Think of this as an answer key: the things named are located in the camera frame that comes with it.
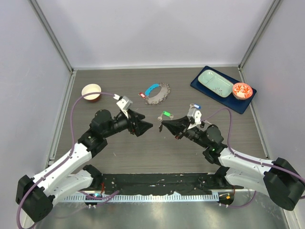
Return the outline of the metal crescent keyring holder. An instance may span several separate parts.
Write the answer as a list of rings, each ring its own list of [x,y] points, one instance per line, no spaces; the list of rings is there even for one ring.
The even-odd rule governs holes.
[[[155,96],[151,96],[151,92],[156,89],[160,88],[160,91]],[[152,84],[145,92],[145,104],[147,105],[157,105],[164,101],[168,95],[170,94],[171,89],[169,84],[167,83],[154,83]]]

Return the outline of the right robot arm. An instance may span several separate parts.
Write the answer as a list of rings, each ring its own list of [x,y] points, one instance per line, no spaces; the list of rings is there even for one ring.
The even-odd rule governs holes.
[[[249,188],[268,196],[277,206],[292,211],[305,191],[305,182],[292,165],[283,158],[268,160],[234,151],[223,144],[223,136],[216,125],[201,130],[187,116],[162,121],[176,139],[183,137],[203,147],[203,155],[211,164],[219,165],[216,185]]]

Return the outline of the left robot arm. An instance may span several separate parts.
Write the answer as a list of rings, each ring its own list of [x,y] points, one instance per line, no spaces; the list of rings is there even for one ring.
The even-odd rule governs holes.
[[[37,223],[66,196],[84,188],[97,190],[102,184],[102,174],[97,168],[86,165],[73,176],[71,172],[101,152],[107,146],[108,137],[124,130],[132,135],[143,135],[153,126],[144,119],[145,115],[131,109],[120,111],[116,117],[112,117],[108,110],[97,111],[90,128],[72,143],[68,153],[34,177],[24,175],[19,179],[16,193],[18,227],[22,227],[21,211]]]

